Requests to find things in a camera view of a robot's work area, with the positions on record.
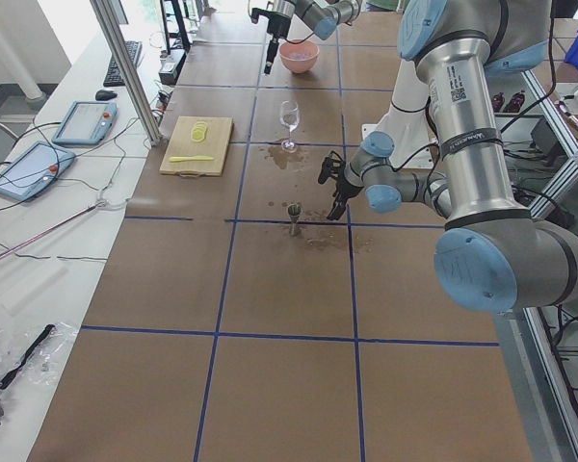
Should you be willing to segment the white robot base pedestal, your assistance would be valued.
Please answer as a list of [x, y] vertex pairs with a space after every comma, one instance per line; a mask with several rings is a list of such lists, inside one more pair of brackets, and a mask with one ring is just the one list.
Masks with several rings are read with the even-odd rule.
[[432, 154], [427, 147], [431, 138], [425, 117], [429, 96], [429, 87], [418, 79], [414, 62], [401, 60], [389, 110], [377, 125], [362, 125], [362, 138], [365, 139], [373, 130], [385, 132], [395, 144], [390, 158], [393, 166], [399, 167], [417, 152], [406, 164], [406, 168], [431, 168]]

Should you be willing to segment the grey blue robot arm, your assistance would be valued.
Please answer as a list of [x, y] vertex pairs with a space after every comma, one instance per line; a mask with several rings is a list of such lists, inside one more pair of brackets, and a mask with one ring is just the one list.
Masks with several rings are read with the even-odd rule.
[[435, 271], [447, 296], [467, 309], [578, 311], [578, 237], [515, 200], [486, 85], [491, 70], [529, 70], [544, 59], [551, 8], [548, 1], [410, 2], [398, 52], [428, 88], [445, 179], [393, 166], [396, 143], [378, 130], [349, 162], [322, 164], [320, 180], [336, 184], [330, 219], [360, 193], [379, 213], [420, 201], [443, 215]]
[[299, 18], [319, 39], [328, 39], [340, 24], [351, 24], [358, 18], [361, 1], [327, 1], [324, 6], [314, 0], [272, 1], [265, 9], [253, 8], [250, 20], [258, 22], [260, 16], [268, 19], [268, 44], [264, 74], [271, 73], [281, 40], [288, 38], [293, 17]]

